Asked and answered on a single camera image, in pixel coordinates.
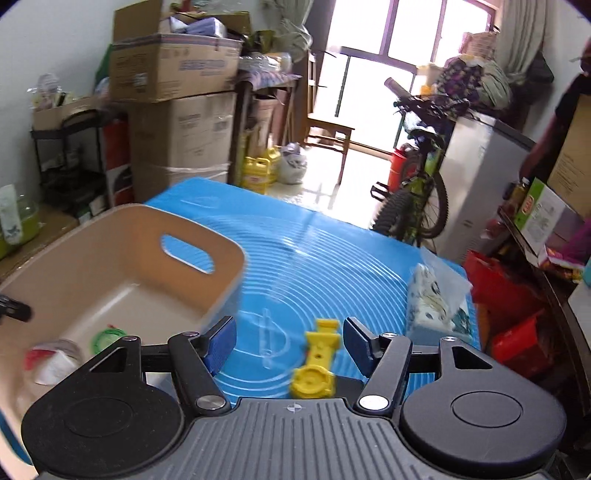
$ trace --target green ring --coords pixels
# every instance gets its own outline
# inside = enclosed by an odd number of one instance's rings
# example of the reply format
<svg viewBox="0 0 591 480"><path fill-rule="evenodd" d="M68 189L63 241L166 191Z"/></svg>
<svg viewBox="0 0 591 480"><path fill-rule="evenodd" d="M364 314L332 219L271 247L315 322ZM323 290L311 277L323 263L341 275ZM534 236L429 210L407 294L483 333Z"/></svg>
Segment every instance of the green ring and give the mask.
<svg viewBox="0 0 591 480"><path fill-rule="evenodd" d="M92 352L94 355L98 355L101 353L105 348L107 348L112 343L115 343L119 338L126 336L123 330L118 328L107 328L102 332L99 332L95 335L90 343L90 347L92 348ZM109 342L107 345L100 345L101 342L104 342L108 337L114 336L116 337L112 342Z"/></svg>

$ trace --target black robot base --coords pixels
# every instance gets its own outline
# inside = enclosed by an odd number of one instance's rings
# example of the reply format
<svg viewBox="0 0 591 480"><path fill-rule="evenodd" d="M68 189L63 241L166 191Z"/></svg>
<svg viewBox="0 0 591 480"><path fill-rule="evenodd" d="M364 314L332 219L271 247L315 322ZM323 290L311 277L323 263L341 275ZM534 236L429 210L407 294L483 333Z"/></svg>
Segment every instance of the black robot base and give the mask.
<svg viewBox="0 0 591 480"><path fill-rule="evenodd" d="M225 317L167 345L124 337L41 397L22 439L40 480L443 480L547 478L566 427L548 393L453 338L413 346L343 324L368 377L344 398L242 398L213 380L236 343ZM178 401L147 385L172 373ZM404 400L410 373L436 381Z"/></svg>

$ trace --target metal screw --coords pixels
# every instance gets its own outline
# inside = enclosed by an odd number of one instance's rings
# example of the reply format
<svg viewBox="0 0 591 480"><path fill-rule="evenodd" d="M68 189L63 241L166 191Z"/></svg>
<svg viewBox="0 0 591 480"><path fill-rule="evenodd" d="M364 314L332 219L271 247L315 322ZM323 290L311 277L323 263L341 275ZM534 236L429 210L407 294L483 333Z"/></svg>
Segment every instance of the metal screw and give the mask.
<svg viewBox="0 0 591 480"><path fill-rule="evenodd" d="M390 402L387 398L383 398L380 395L366 395L359 399L359 405L366 410L378 411L388 408Z"/></svg>
<svg viewBox="0 0 591 480"><path fill-rule="evenodd" d="M202 410L219 410L226 404L226 399L218 395L204 395L197 399L197 406Z"/></svg>

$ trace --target beige plastic basket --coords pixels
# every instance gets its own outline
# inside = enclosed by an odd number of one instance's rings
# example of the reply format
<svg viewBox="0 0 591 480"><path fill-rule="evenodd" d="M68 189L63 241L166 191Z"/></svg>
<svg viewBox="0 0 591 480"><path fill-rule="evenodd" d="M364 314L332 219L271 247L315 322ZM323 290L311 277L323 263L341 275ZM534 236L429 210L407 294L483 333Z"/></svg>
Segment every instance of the beige plastic basket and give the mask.
<svg viewBox="0 0 591 480"><path fill-rule="evenodd" d="M170 235L205 253L206 273L162 248ZM0 411L20 439L26 352L40 342L72 340L84 361L92 339L114 325L146 345L176 333L204 331L224 315L236 315L245 266L243 250L230 239L170 213L127 205L77 228L0 284L0 293L33 308L28 323L3 318L0 325ZM35 477L4 437L0 462L14 480Z"/></svg>

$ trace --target red bag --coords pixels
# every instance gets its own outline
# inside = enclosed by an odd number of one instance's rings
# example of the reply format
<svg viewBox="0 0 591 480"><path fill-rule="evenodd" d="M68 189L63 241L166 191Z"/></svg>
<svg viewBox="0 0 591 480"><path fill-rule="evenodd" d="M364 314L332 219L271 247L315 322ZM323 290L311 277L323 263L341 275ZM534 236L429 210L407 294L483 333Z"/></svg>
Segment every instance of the red bag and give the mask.
<svg viewBox="0 0 591 480"><path fill-rule="evenodd" d="M472 300L486 305L490 312L491 335L511 328L546 305L531 285L511 278L498 260L470 250L464 269L473 285Z"/></svg>

